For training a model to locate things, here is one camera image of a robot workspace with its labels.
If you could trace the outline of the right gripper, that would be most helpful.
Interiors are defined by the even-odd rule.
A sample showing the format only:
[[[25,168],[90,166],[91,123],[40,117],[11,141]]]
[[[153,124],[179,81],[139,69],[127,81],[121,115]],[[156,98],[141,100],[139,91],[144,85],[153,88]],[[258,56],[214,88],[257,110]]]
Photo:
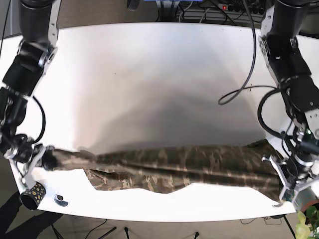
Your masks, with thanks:
[[[19,153],[18,147],[13,146],[9,149],[9,163],[15,183],[19,192],[24,192],[36,185],[32,172],[36,166],[40,165],[46,171],[53,171],[58,167],[58,161],[53,155],[54,150],[48,150],[49,146],[38,144],[36,148],[31,148],[31,153],[26,154],[27,161],[19,162],[19,159],[25,157]]]

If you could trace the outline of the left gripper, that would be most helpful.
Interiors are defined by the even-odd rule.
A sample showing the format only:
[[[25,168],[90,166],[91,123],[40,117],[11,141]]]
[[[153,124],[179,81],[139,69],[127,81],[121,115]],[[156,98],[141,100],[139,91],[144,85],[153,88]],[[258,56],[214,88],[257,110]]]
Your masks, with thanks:
[[[282,183],[282,189],[279,194],[281,202],[296,201],[299,193],[319,181],[319,176],[312,172],[315,158],[311,154],[294,154],[284,159],[265,155],[262,160],[270,162],[279,176]]]

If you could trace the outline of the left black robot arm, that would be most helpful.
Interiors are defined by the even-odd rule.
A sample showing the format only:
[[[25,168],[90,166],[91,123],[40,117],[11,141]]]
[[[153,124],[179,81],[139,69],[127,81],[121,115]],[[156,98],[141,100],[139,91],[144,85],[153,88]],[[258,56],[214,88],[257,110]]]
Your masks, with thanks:
[[[289,202],[319,179],[307,181],[319,154],[319,89],[297,40],[310,5],[309,0],[268,0],[259,36],[266,66],[277,87],[262,98],[257,115],[262,128],[280,138],[291,152],[285,162],[270,160],[283,185],[279,199]],[[286,113],[295,126],[292,136],[275,132],[262,119],[266,99],[276,93],[283,97]]]

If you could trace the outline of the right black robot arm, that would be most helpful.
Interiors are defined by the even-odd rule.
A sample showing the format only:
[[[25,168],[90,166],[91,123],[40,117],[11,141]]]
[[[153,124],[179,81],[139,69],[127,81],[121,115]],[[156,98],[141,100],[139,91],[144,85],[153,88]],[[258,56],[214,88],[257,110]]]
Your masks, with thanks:
[[[18,134],[16,129],[24,121],[28,100],[34,98],[38,83],[56,55],[60,6],[59,0],[18,2],[22,40],[0,89],[0,151],[12,163],[23,164],[19,176],[24,189],[36,185],[32,171],[46,148],[36,146],[40,136],[33,139]]]

